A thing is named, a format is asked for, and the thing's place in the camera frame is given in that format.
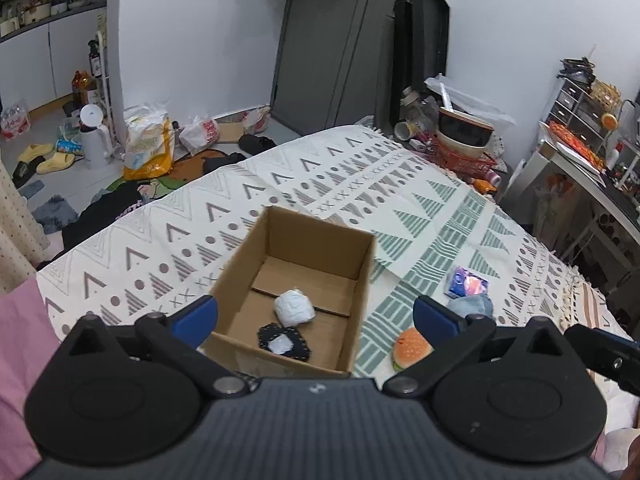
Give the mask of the yellow white plastic bag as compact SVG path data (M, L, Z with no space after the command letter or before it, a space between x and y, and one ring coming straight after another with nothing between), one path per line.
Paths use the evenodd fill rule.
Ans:
M174 164L175 133L166 107L142 104L124 110L126 181L154 179Z

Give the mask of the grey drawer organizer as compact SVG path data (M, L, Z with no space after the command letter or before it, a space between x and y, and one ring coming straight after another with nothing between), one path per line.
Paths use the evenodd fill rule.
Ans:
M612 84L596 79L589 89L584 89L567 77L557 76L542 121L564 126L597 151L611 134L603 125L602 117L610 114L617 119L621 106L622 94Z

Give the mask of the red plastic basket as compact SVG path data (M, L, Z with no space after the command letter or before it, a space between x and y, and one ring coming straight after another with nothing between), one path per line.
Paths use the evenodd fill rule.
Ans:
M484 178L497 162L484 148L476 148L450 140L446 136L435 136L435 162L442 168L456 174L465 174L474 178Z

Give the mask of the plush hamburger toy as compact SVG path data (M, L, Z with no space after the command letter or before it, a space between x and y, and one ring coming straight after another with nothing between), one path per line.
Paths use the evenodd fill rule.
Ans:
M400 372L413 366L433 352L432 345L415 327L401 332L393 346L392 364L394 370Z

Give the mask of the white side table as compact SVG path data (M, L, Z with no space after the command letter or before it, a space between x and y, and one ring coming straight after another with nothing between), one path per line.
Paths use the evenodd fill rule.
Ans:
M606 174L549 133L522 160L506 185L500 206L561 259L573 263L585 253L616 289L639 271L639 211Z

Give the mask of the brown cardboard box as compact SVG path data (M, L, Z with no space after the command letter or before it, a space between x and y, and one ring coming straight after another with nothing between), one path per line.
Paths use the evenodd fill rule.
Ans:
M349 377L375 245L371 233L266 208L212 289L218 321L204 353L254 377ZM305 361L278 356L259 341L259 330L277 322L277 298L290 290L314 308L314 318L298 330L310 352Z

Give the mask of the yellow slippers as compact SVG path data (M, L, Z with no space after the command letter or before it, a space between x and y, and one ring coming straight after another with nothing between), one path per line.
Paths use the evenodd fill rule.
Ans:
M76 162L76 156L57 151L51 143L29 144L18 156L18 161L24 162L36 174L50 174L70 168Z

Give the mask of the patterned white green blanket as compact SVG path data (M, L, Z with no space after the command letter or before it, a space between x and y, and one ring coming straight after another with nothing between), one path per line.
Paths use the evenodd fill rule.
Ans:
M131 211L48 264L37 283L64 337L88 311L110 324L171 313L207 292L267 206L372 233L376 248L355 372L384 380L411 297L445 300L455 266L488 283L498 324L532 316L613 334L605 299L498 205L363 126L285 143Z

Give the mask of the pink fabric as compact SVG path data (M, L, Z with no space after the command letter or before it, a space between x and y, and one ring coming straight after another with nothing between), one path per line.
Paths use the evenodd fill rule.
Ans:
M0 344L1 477L18 479L40 461L24 422L26 396L60 344L35 278L1 297Z

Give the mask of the white thermos jug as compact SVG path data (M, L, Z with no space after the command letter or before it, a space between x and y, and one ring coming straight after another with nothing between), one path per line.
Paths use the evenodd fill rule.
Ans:
M110 129L104 124L102 108L87 104L80 110L79 119L81 146L88 167L98 170L107 166L111 162L114 146Z

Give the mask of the fluffy blue-grey plush toy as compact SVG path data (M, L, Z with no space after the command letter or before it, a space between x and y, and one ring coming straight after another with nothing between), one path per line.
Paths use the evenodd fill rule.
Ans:
M449 311L459 315L460 318L476 314L486 316L486 318L494 316L494 306L490 298L484 294L450 299L447 308Z

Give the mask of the cream black bowl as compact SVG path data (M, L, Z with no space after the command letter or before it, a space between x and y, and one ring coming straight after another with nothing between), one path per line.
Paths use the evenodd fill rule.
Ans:
M478 159L488 154L494 126L473 115L447 110L438 112L436 139L456 154Z

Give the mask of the white soft bundle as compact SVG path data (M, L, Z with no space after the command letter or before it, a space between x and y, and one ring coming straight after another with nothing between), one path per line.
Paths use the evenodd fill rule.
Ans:
M310 299L298 288L289 289L273 301L273 310L284 327L309 323L316 311Z

